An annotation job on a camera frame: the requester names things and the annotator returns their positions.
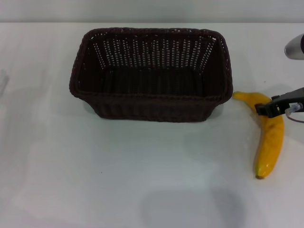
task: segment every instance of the yellow banana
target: yellow banana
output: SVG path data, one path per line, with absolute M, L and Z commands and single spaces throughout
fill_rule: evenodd
M 233 98 L 244 101 L 254 112 L 255 104 L 271 101 L 260 93 L 234 92 Z M 262 121 L 262 137 L 256 161 L 256 178 L 264 179 L 271 173 L 279 157 L 284 138 L 284 121 L 281 115 L 274 118 L 259 117 Z

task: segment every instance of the table surface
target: table surface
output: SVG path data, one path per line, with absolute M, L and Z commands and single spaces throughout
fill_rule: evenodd
M 304 86 L 284 46 L 304 24 L 0 24 L 0 227 L 302 227 L 304 125 L 285 117 L 283 149 L 253 175 L 260 127 L 229 100 L 203 123 L 110 121 L 68 89 L 83 35 L 102 27 L 220 32 L 235 91 L 280 95 Z

